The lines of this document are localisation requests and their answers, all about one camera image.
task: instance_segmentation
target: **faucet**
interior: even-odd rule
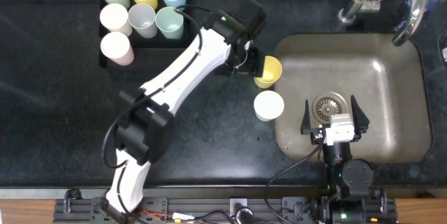
[[[369,0],[350,0],[348,6],[338,13],[340,21],[346,24],[353,23],[356,19],[356,13],[361,12],[378,12],[380,10],[380,2]],[[404,25],[400,27],[394,35],[392,42],[396,46],[404,44],[416,31],[425,11],[425,0],[411,0],[410,14]]]

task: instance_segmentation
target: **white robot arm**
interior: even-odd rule
[[[262,7],[252,3],[258,8],[254,22],[244,26],[221,10],[212,13],[200,29],[202,41],[197,35],[167,69],[144,83],[136,96],[122,94],[132,110],[119,120],[114,136],[117,164],[125,165],[115,170],[112,188],[101,203],[118,223],[125,223],[127,214],[139,205],[151,163],[167,149],[174,116],[184,99],[226,61],[233,66],[246,63],[251,38],[260,31],[265,18]],[[263,67],[264,56],[259,57],[256,49],[254,52],[258,66]],[[255,71],[257,76],[262,67]]]

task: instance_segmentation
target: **black countertop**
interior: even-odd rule
[[[99,1],[0,0],[1,187],[111,184],[113,171],[102,164],[100,149],[119,111],[118,91],[138,88],[179,50],[148,50],[151,66],[144,71],[101,68]],[[268,18],[256,39],[266,54],[296,33],[393,33],[405,13],[404,0],[384,0],[380,13],[361,15],[345,27],[336,14],[348,0],[256,1]],[[189,3],[226,10],[238,0]],[[446,33],[446,12],[446,4],[439,6],[411,39],[423,63],[432,150],[419,163],[373,163],[377,186],[447,185],[447,70],[437,47]],[[277,146],[274,122],[254,114],[259,92],[252,77],[208,75],[177,113],[173,143],[151,167],[146,186],[259,186],[293,164]],[[324,166],[304,163],[278,184],[325,186]]]

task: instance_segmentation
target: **drain strainer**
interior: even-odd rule
[[[331,115],[346,113],[346,101],[335,92],[316,97],[312,107],[316,119],[325,124],[329,123]]]

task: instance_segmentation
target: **sink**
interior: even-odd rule
[[[274,90],[285,110],[276,119],[281,150],[304,158],[316,146],[300,126],[309,101],[312,127],[331,114],[351,113],[350,96],[369,118],[368,131],[351,143],[354,158],[418,162],[430,151],[432,131],[418,50],[386,34],[303,34],[283,39],[274,55],[283,66]]]

